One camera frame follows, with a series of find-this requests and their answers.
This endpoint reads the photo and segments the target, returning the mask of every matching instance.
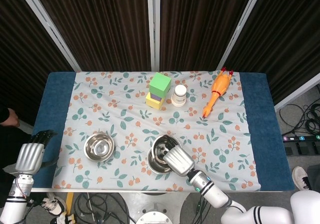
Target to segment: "yellow object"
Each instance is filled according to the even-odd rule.
[[[68,193],[66,196],[66,214],[67,216],[70,215],[71,207],[72,207],[72,199],[74,198],[74,193]]]
[[[160,110],[162,104],[164,103],[164,100],[165,100],[165,98],[162,98],[161,101],[157,101],[157,100],[151,98],[150,93],[148,93],[148,94],[146,95],[146,98],[145,98],[145,101],[146,101],[145,103],[146,103],[148,106],[152,107],[152,108],[155,108],[155,109],[157,109],[157,110]]]
[[[229,75],[227,74],[223,74],[224,71],[226,70],[226,68],[222,68],[221,72],[218,74],[218,76],[216,77],[212,88],[211,88],[211,99],[208,103],[208,105],[206,107],[204,107],[203,109],[203,113],[202,113],[202,118],[206,118],[210,112],[211,109],[213,107],[213,105],[215,104],[216,100],[224,95],[224,93],[226,92],[226,90],[228,89],[229,85],[230,85],[230,80],[232,77],[232,74],[234,73],[233,71],[229,72]]]

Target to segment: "orange rubber chicken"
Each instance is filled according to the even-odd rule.
[[[216,100],[220,96],[224,95],[224,93],[226,92],[226,90],[228,89],[228,87],[230,85],[230,80],[231,80],[232,74],[234,72],[230,71],[229,75],[223,74],[225,70],[226,70],[225,67],[223,67],[221,69],[221,72],[218,74],[218,76],[216,77],[216,79],[212,85],[211,99],[210,99],[210,102],[208,103],[208,105],[206,107],[204,107],[204,109],[203,109],[202,118],[206,118],[210,114],[211,109],[212,109],[213,105],[215,104]]]

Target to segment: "yellow block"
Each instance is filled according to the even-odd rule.
[[[146,101],[145,103],[146,103],[148,106],[152,107],[152,108],[155,108],[155,109],[157,109],[157,110],[160,110],[162,104],[164,103],[164,100],[165,100],[165,98],[162,98],[161,101],[157,101],[157,100],[151,98],[150,93],[148,93],[148,94],[146,95],[146,98],[145,98],[145,101]]]

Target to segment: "curtain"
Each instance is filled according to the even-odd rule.
[[[147,0],[40,0],[82,70],[148,71]]]
[[[215,70],[248,0],[161,0],[160,70]]]
[[[258,0],[225,65],[266,73],[283,100],[320,73],[320,0]]]
[[[72,69],[25,0],[0,6],[0,102],[33,125],[48,74]]]

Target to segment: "stainless steel bowl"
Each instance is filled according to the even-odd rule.
[[[175,146],[181,145],[174,137],[161,135],[155,139],[147,156],[148,165],[154,173],[164,174],[172,171],[163,157]]]
[[[89,160],[103,162],[111,157],[115,150],[115,143],[109,135],[98,132],[88,137],[83,150]]]
[[[146,162],[147,162],[149,168],[151,169],[151,171],[153,171],[156,174],[165,174],[165,173],[169,173],[172,171],[168,165],[162,165],[154,160],[154,158],[152,157],[152,154],[151,154],[151,149],[149,149],[149,152],[148,152],[148,155],[146,158]]]

